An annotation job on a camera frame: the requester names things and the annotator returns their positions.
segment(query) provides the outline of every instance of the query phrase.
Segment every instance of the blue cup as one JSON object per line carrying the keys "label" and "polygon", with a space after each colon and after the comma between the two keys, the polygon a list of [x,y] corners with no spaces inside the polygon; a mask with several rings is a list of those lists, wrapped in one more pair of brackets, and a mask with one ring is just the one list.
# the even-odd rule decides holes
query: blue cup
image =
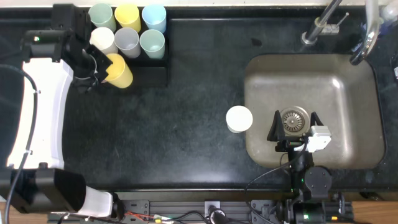
{"label": "blue cup", "polygon": [[166,31],[166,9],[163,5],[153,4],[142,10],[142,19],[149,29],[158,30],[161,33]]}

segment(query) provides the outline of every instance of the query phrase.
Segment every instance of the white wall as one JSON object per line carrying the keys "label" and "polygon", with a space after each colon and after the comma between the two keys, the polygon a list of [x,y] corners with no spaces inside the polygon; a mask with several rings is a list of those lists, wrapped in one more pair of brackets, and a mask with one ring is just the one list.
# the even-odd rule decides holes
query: white wall
{"label": "white wall", "polygon": [[[379,0],[385,5],[391,0]],[[138,6],[163,3],[165,6],[326,6],[331,0],[0,0],[0,7],[50,7],[53,3],[74,3],[76,6],[92,6],[97,2],[117,6],[134,2]],[[364,5],[364,0],[343,0],[342,6]]]}

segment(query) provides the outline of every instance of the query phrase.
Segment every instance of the wooden floor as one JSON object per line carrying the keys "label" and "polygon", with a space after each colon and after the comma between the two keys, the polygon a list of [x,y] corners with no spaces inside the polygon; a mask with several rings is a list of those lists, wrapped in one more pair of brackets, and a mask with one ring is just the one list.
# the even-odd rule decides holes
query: wooden floor
{"label": "wooden floor", "polygon": [[[5,203],[0,203],[1,216],[4,218]],[[355,221],[358,223],[398,223],[398,202],[353,202]],[[46,215],[24,215],[12,208],[10,224],[44,224]]]}

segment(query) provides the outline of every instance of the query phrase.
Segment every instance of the faucet handle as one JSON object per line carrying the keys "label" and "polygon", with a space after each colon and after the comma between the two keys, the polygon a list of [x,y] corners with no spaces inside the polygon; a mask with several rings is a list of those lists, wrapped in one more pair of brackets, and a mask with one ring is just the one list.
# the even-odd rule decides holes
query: faucet handle
{"label": "faucet handle", "polygon": [[340,31],[340,24],[349,16],[346,12],[345,16],[337,24],[327,24],[325,28],[321,31],[320,35],[337,35]]}

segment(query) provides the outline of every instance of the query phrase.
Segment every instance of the yellow cup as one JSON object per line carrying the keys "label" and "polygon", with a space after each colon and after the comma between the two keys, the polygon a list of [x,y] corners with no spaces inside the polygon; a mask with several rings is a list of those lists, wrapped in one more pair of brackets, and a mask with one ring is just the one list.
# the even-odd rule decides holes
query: yellow cup
{"label": "yellow cup", "polygon": [[127,88],[131,85],[132,73],[123,57],[118,54],[107,54],[106,56],[113,64],[106,69],[108,76],[105,80],[119,88]]}
{"label": "yellow cup", "polygon": [[137,32],[141,30],[141,19],[139,17],[138,8],[135,4],[121,4],[114,11],[114,16],[122,27],[130,27],[135,29]]}

